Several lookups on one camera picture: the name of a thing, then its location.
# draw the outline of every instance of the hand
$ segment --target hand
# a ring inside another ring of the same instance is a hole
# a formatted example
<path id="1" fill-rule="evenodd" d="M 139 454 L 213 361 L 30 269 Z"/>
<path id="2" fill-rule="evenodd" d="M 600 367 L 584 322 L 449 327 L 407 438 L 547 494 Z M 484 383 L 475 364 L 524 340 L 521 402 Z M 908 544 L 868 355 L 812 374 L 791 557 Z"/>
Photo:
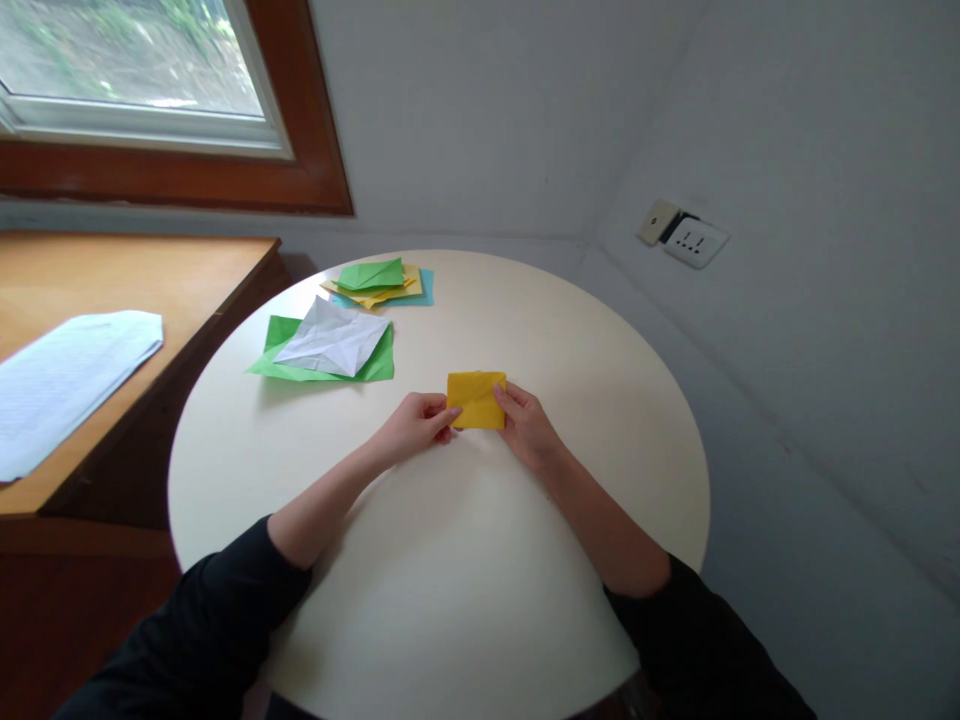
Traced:
<path id="1" fill-rule="evenodd" d="M 494 385 L 493 395 L 507 414 L 500 437 L 531 472 L 539 475 L 563 457 L 567 448 L 536 397 L 511 382 L 506 391 Z"/>
<path id="2" fill-rule="evenodd" d="M 391 467 L 434 443 L 448 444 L 453 438 L 450 423 L 461 410 L 447 409 L 447 396 L 443 393 L 409 393 L 367 441 L 367 446 L 385 467 Z"/>

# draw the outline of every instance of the wall socket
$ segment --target wall socket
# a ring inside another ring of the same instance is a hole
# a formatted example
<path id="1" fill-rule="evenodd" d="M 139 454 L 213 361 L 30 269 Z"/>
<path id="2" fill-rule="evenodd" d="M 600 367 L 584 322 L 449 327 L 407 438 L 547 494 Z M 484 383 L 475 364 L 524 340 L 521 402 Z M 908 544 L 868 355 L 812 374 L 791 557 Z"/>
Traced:
<path id="1" fill-rule="evenodd" d="M 677 225 L 665 247 L 675 258 L 699 270 L 713 260 L 729 239 L 730 233 L 705 222 L 686 218 Z"/>

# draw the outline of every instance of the person's left hand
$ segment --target person's left hand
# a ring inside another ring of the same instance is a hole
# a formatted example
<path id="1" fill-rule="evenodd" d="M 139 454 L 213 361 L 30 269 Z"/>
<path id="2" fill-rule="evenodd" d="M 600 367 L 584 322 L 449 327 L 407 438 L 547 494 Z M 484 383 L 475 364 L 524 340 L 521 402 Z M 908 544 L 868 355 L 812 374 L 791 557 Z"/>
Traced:
<path id="1" fill-rule="evenodd" d="M 447 409 L 443 393 L 409 393 L 367 445 L 387 465 L 396 465 L 434 444 L 453 438 L 450 423 L 462 408 Z"/>

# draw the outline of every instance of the wooden window frame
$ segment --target wooden window frame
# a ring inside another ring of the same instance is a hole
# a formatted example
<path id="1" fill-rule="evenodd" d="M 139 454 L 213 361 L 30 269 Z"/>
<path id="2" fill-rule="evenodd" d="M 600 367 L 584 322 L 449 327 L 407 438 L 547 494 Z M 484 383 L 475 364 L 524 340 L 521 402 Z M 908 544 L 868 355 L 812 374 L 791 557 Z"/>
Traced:
<path id="1" fill-rule="evenodd" d="M 246 0 L 293 160 L 0 141 L 0 195 L 352 216 L 309 0 Z"/>

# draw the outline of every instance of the window glass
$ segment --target window glass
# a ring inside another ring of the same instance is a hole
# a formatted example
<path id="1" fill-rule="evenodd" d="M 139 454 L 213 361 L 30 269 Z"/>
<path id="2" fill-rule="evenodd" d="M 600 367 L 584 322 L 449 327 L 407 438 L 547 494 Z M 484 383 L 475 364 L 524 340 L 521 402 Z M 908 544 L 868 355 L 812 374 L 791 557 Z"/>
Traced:
<path id="1" fill-rule="evenodd" d="M 13 95 L 263 117 L 222 0 L 0 0 Z"/>

